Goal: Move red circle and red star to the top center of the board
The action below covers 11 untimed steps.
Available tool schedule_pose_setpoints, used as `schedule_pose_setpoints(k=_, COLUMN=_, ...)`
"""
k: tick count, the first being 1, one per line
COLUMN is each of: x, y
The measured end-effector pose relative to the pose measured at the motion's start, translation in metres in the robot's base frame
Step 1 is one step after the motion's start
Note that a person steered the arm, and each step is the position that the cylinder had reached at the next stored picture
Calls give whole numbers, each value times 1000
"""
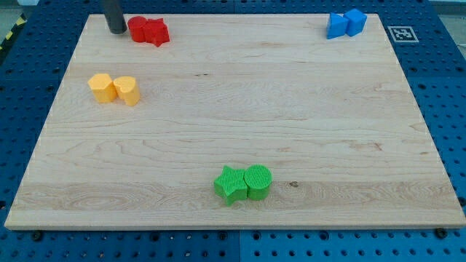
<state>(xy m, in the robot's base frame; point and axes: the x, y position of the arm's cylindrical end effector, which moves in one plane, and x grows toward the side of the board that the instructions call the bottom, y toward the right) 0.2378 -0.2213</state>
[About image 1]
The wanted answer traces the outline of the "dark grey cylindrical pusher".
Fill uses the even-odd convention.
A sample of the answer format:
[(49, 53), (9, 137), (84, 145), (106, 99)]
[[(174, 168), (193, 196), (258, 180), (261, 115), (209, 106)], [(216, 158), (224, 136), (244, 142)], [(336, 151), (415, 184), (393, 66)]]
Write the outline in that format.
[(112, 34), (123, 34), (127, 30), (120, 0), (100, 0), (108, 28)]

